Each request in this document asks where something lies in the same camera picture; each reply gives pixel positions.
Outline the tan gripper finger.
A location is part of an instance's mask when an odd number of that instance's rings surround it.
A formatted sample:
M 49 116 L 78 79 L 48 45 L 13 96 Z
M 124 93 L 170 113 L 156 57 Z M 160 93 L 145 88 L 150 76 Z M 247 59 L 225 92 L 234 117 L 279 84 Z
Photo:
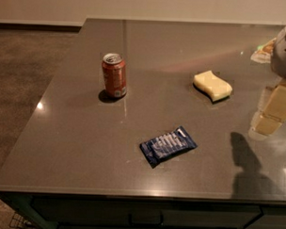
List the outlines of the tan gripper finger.
M 266 87 L 258 103 L 251 130 L 263 136 L 274 134 L 286 122 L 286 79 Z

